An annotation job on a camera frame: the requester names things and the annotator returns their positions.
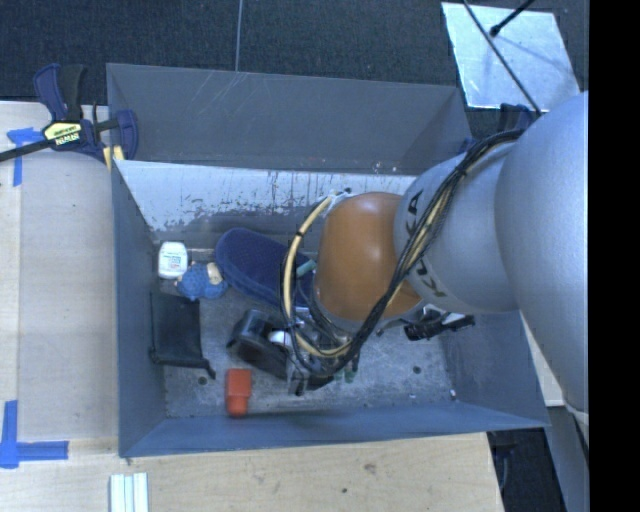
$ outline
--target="orange block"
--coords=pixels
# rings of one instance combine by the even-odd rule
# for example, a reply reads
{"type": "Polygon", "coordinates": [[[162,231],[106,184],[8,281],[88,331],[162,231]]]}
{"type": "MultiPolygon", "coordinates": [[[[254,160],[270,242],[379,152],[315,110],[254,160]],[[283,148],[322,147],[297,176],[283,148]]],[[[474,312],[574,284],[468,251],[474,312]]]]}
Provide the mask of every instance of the orange block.
{"type": "Polygon", "coordinates": [[[251,370],[229,368],[227,370],[224,400],[229,416],[247,414],[249,397],[251,396],[251,370]]]}

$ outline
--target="small blue figurine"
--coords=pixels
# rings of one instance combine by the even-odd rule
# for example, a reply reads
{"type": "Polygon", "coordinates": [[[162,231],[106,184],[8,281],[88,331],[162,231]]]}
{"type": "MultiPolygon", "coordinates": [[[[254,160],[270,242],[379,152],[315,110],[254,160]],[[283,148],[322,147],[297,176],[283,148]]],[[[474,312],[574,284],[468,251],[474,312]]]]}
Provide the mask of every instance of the small blue figurine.
{"type": "Polygon", "coordinates": [[[205,265],[195,262],[178,278],[175,285],[191,301],[199,298],[217,299],[229,287],[215,263],[205,265]]]}

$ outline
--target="black carpet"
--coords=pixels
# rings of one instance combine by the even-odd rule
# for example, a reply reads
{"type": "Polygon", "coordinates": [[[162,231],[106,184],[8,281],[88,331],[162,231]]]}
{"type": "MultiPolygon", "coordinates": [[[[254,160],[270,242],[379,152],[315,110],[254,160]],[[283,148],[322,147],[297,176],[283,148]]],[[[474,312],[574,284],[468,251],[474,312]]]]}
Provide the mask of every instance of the black carpet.
{"type": "MultiPolygon", "coordinates": [[[[555,14],[578,85],[588,89],[588,0],[538,0],[531,9],[555,14]]],[[[0,0],[0,99],[35,101],[33,74],[52,62],[86,65],[81,100],[102,105],[108,62],[459,85],[435,0],[0,0]]],[[[475,137],[495,132],[497,112],[467,114],[475,137]]],[[[512,448],[507,512],[564,510],[542,430],[490,441],[501,455],[512,448]]]]}

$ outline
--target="white bottle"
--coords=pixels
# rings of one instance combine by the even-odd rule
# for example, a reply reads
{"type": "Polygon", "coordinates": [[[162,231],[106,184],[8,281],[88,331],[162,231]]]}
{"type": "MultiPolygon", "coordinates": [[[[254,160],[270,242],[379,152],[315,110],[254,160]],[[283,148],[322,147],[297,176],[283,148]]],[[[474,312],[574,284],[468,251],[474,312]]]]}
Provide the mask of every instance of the white bottle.
{"type": "Polygon", "coordinates": [[[158,253],[158,275],[175,279],[187,271],[189,255],[182,242],[163,242],[158,253]]]}

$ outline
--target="black wire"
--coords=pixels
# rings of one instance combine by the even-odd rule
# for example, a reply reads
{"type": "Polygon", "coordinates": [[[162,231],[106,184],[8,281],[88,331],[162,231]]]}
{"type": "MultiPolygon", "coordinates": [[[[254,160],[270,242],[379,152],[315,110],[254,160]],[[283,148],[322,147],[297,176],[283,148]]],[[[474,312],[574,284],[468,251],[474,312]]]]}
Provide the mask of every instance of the black wire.
{"type": "MultiPolygon", "coordinates": [[[[310,316],[310,319],[313,320],[314,329],[317,330],[320,334],[323,334],[326,339],[335,340],[334,335],[336,332],[343,334],[345,337],[349,337],[349,333],[347,333],[344,329],[341,329],[340,327],[338,327],[335,323],[331,321],[330,318],[328,318],[319,310],[315,301],[312,302],[308,300],[307,304],[309,304],[309,316],[310,316]]],[[[326,350],[326,347],[318,346],[315,342],[313,342],[309,338],[305,338],[305,339],[315,349],[319,351],[326,350]]]]}
{"type": "Polygon", "coordinates": [[[509,14],[509,16],[507,16],[505,19],[503,19],[500,23],[498,23],[498,24],[494,25],[493,27],[491,27],[491,30],[489,31],[491,36],[492,37],[496,37],[500,33],[500,31],[511,22],[511,20],[513,20],[514,18],[519,16],[522,11],[524,11],[527,7],[529,7],[535,1],[536,0],[527,0],[520,7],[518,7],[515,11],[513,11],[511,14],[509,14]]]}
{"type": "Polygon", "coordinates": [[[444,223],[446,214],[448,213],[449,205],[453,198],[453,192],[455,192],[455,189],[457,188],[457,185],[460,182],[460,180],[464,176],[466,176],[466,173],[469,170],[469,167],[473,163],[475,163],[478,159],[480,159],[492,147],[496,146],[497,144],[502,144],[504,142],[516,140],[518,137],[520,137],[520,135],[522,135],[522,133],[523,133],[523,130],[512,130],[508,132],[500,132],[477,142],[469,149],[465,157],[454,168],[454,170],[449,174],[449,176],[445,178],[443,183],[440,185],[440,187],[438,187],[436,193],[431,198],[431,201],[429,202],[429,205],[423,212],[422,216],[420,217],[420,220],[418,221],[416,229],[414,229],[411,237],[405,244],[405,247],[399,258],[398,265],[396,266],[396,270],[392,277],[389,288],[387,289],[385,294],[380,298],[380,300],[376,303],[376,305],[373,307],[373,309],[369,313],[369,316],[366,318],[366,320],[363,322],[362,326],[360,327],[359,331],[354,336],[351,347],[347,352],[347,354],[345,354],[344,361],[340,363],[340,365],[338,365],[338,369],[343,368],[347,364],[347,362],[351,358],[353,358],[355,354],[357,354],[360,351],[360,349],[362,348],[362,345],[365,343],[365,341],[368,339],[371,333],[375,330],[376,325],[378,324],[389,301],[391,300],[391,298],[393,297],[393,294],[395,293],[395,289],[406,278],[408,273],[413,268],[413,265],[415,265],[418,261],[420,261],[420,259],[422,259],[426,250],[430,247],[430,245],[436,239],[444,223]],[[426,225],[427,219],[431,215],[433,208],[435,208],[436,203],[439,201],[440,195],[444,191],[446,191],[448,187],[453,187],[451,189],[451,194],[449,195],[449,199],[445,204],[445,208],[442,210],[442,212],[438,216],[438,220],[434,224],[435,227],[434,227],[434,230],[432,231],[431,236],[427,241],[425,241],[424,247],[420,250],[415,260],[411,262],[411,265],[409,267],[407,267],[406,258],[408,257],[408,254],[413,249],[412,245],[415,244],[418,233],[426,225]]]}
{"type": "MultiPolygon", "coordinates": [[[[314,207],[312,208],[311,211],[315,210],[315,208],[317,207],[317,205],[319,204],[316,203],[314,205],[314,207]]],[[[300,237],[302,238],[302,234],[300,233],[296,233],[294,235],[294,237],[300,237]]],[[[312,375],[318,376],[318,377],[327,377],[332,375],[333,373],[335,373],[335,371],[332,371],[331,369],[327,369],[324,364],[323,361],[320,359],[317,359],[318,363],[320,364],[322,370],[318,370],[318,368],[312,366],[309,362],[307,362],[307,360],[303,357],[302,352],[300,351],[300,346],[298,345],[298,339],[297,336],[301,336],[302,338],[304,338],[304,340],[309,343],[312,346],[315,346],[311,340],[308,338],[308,336],[302,332],[299,331],[296,322],[295,322],[295,312],[294,312],[294,316],[291,316],[289,314],[289,312],[287,311],[287,308],[285,307],[284,304],[284,296],[285,296],[285,292],[283,289],[283,284],[284,284],[284,274],[285,274],[285,266],[286,266],[286,260],[287,260],[287,255],[285,255],[284,259],[281,262],[281,266],[280,266],[280,274],[281,276],[283,276],[283,278],[280,280],[280,286],[281,286],[281,290],[280,290],[280,310],[282,313],[282,316],[285,320],[285,329],[289,332],[289,335],[291,336],[291,346],[293,347],[293,352],[296,356],[296,359],[298,360],[298,363],[303,366],[309,373],[311,373],[312,375]]],[[[295,266],[291,268],[291,273],[292,273],[292,282],[296,283],[296,276],[295,276],[295,266]]]]}
{"type": "Polygon", "coordinates": [[[482,33],[482,35],[484,36],[484,38],[487,40],[487,43],[489,43],[489,46],[491,47],[491,49],[493,50],[493,52],[496,54],[496,57],[498,57],[498,59],[500,59],[500,62],[502,62],[502,65],[505,67],[505,69],[507,70],[507,72],[509,73],[509,75],[511,75],[511,78],[513,79],[513,81],[516,83],[516,85],[518,86],[518,88],[522,91],[522,94],[525,95],[525,97],[527,98],[527,101],[531,104],[531,106],[533,107],[533,109],[536,112],[536,115],[538,117],[540,117],[542,115],[542,112],[540,111],[540,108],[538,107],[538,104],[535,102],[535,100],[531,97],[531,95],[529,94],[529,92],[527,91],[527,89],[525,89],[524,85],[522,85],[522,82],[520,82],[520,80],[518,79],[518,77],[516,76],[516,74],[513,72],[513,70],[511,69],[511,66],[509,66],[509,64],[507,63],[507,61],[504,59],[504,57],[502,56],[502,54],[500,53],[500,51],[498,51],[498,48],[496,47],[495,44],[493,44],[493,41],[491,40],[491,37],[489,36],[489,34],[487,34],[487,31],[484,29],[484,27],[482,26],[482,24],[480,23],[480,20],[478,20],[478,18],[476,17],[475,13],[471,10],[471,7],[469,6],[467,0],[462,0],[462,3],[464,3],[465,8],[467,9],[467,12],[469,13],[469,16],[471,16],[471,19],[473,19],[473,22],[476,24],[476,26],[478,27],[478,29],[480,29],[480,32],[482,33]]]}

